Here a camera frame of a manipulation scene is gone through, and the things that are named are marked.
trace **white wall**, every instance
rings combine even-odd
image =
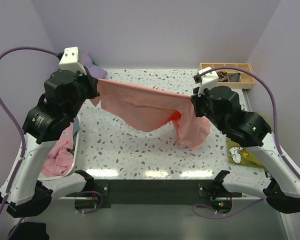
[[[56,50],[104,67],[246,62],[280,0],[32,0]]]
[[[280,143],[300,166],[300,0],[281,0],[248,60],[272,89]],[[270,100],[257,84],[249,93],[253,110],[269,119]],[[291,215],[300,239],[300,213]]]
[[[0,0],[0,53],[18,46],[54,49],[30,0]],[[0,94],[20,124],[37,104],[44,81],[57,66],[57,58],[28,50],[11,53],[0,62]],[[0,107],[0,186],[8,176],[19,145],[18,132]],[[0,239],[6,238],[12,221],[4,210]]]

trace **terrazzo table surface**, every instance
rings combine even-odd
[[[190,96],[197,87],[197,69],[107,69],[107,79]],[[241,89],[235,89],[243,110]],[[176,131],[167,124],[152,132],[138,131],[121,118],[87,100],[80,112],[79,143],[74,168],[95,179],[214,179],[221,170],[264,181],[265,171],[228,162],[226,137],[211,126],[197,149],[179,147]]]

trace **pink towel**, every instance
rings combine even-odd
[[[68,152],[74,147],[74,124],[70,123],[61,134],[59,140],[51,149],[45,160],[41,172],[47,177],[56,177],[66,174],[72,166],[74,156]]]
[[[191,97],[130,83],[99,79],[96,106],[122,118],[133,128],[151,132],[172,122],[176,143],[197,148],[210,133],[210,121],[196,117]]]

